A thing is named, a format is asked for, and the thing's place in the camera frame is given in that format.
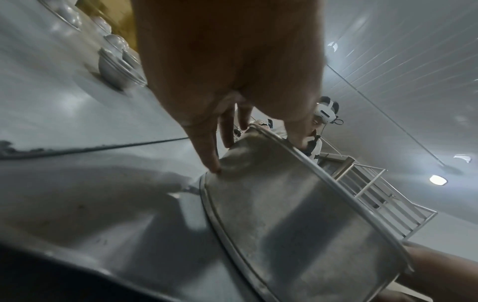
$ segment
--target hand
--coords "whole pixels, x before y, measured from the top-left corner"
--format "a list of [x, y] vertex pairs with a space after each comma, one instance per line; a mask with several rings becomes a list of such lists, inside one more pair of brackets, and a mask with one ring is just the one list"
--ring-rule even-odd
[[255, 106], [282, 119], [302, 147], [321, 95], [321, 0], [133, 0], [149, 87], [184, 128], [203, 164], [220, 171], [217, 126], [234, 143]]
[[[412, 275], [397, 282], [434, 302], [478, 301], [478, 263], [424, 247], [406, 247], [415, 264]], [[385, 290], [373, 302], [419, 302], [420, 299]]]

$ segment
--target aluminum pot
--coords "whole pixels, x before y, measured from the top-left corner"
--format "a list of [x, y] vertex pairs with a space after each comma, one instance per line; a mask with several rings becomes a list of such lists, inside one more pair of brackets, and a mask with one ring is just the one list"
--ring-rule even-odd
[[366, 302], [411, 262], [374, 214], [257, 125], [201, 179], [208, 217], [267, 302]]

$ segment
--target yellow object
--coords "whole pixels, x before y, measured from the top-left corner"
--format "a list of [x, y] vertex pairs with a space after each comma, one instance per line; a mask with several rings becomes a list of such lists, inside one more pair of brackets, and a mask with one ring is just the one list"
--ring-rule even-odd
[[136, 24], [129, 0], [79, 0], [76, 6], [90, 17], [101, 16], [114, 34], [123, 37], [137, 51]]

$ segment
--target white headset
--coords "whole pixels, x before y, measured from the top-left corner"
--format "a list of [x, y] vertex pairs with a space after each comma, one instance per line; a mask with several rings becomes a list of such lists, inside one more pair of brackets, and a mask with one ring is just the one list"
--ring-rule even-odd
[[337, 119], [338, 110], [338, 103], [330, 100], [328, 97], [321, 97], [321, 102], [317, 103], [315, 107], [314, 115], [321, 117], [325, 124], [332, 123]]

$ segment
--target white ceiling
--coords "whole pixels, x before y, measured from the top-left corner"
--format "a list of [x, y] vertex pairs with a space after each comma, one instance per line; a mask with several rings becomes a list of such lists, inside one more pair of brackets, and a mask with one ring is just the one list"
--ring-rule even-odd
[[325, 16], [323, 95], [345, 124], [324, 137], [413, 202], [478, 223], [478, 2], [329, 0]]

